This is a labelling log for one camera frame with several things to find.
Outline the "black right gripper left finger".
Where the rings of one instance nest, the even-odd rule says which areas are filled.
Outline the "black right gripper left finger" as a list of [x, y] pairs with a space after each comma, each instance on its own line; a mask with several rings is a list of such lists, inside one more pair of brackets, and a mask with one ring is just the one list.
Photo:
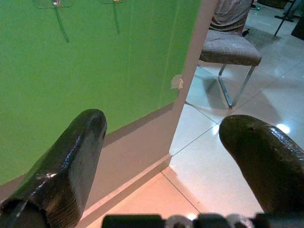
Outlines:
[[106, 130], [101, 110], [81, 112], [1, 203], [1, 227], [76, 227], [88, 201]]

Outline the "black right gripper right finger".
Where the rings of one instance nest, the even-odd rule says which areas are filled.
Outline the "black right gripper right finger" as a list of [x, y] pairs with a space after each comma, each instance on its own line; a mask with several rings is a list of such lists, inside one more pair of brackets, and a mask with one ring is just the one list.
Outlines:
[[294, 140], [244, 114], [225, 117], [218, 133], [265, 213], [303, 212], [304, 151]]

